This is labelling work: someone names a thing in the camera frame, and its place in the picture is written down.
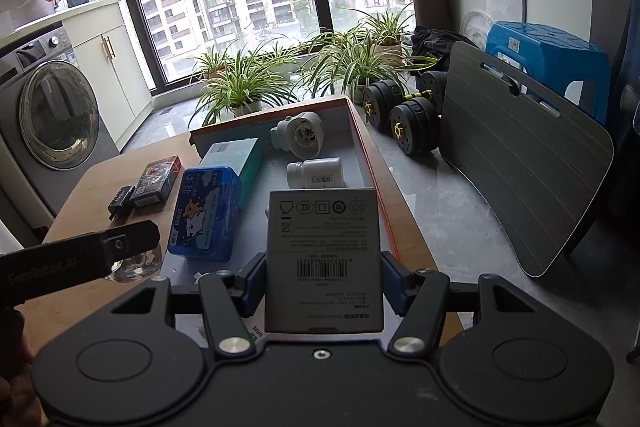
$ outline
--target washing machine door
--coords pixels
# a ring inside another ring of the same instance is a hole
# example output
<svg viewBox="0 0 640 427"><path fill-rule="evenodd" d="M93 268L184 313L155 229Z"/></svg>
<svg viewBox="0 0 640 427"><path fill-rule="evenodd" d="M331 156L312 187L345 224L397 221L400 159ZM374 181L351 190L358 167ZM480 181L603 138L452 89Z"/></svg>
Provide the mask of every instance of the washing machine door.
<svg viewBox="0 0 640 427"><path fill-rule="evenodd" d="M78 68L62 60L45 62L27 80L18 117L25 144L51 169L78 167L98 139L94 90Z"/></svg>

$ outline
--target washing machine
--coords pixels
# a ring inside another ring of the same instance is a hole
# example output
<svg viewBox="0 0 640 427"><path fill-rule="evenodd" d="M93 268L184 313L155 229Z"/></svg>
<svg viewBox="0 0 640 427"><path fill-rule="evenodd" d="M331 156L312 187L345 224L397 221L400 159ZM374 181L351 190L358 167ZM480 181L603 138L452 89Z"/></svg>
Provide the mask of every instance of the washing machine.
<svg viewBox="0 0 640 427"><path fill-rule="evenodd" d="M0 49L0 137L0 185L32 229L119 154L61 23Z"/></svg>

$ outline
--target bottle cap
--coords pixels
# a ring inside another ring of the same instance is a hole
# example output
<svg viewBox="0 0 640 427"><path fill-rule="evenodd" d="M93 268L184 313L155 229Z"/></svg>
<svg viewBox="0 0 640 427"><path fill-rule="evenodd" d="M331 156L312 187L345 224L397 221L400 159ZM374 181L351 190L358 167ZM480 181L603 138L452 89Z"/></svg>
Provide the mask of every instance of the bottle cap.
<svg viewBox="0 0 640 427"><path fill-rule="evenodd" d="M302 183L302 162L287 165L287 184L289 188L305 188Z"/></svg>

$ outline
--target white bottle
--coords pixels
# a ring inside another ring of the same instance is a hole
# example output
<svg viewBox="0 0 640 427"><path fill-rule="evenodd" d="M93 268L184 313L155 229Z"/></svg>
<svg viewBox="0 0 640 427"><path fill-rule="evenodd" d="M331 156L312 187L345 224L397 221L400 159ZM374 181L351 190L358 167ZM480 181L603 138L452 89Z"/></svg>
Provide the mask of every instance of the white bottle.
<svg viewBox="0 0 640 427"><path fill-rule="evenodd" d="M287 165L289 188L341 188L344 187L342 160L321 158Z"/></svg>

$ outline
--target blue plastic stool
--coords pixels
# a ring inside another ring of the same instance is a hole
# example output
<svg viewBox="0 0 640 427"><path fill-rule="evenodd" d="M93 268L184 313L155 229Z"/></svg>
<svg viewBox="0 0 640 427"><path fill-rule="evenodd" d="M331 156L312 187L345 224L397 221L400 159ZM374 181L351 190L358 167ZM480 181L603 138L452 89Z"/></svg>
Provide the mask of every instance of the blue plastic stool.
<svg viewBox="0 0 640 427"><path fill-rule="evenodd" d="M580 107L605 123L610 68L603 49L551 26L499 21L489 31L485 51L515 60L529 76L562 96L569 84L582 80Z"/></svg>

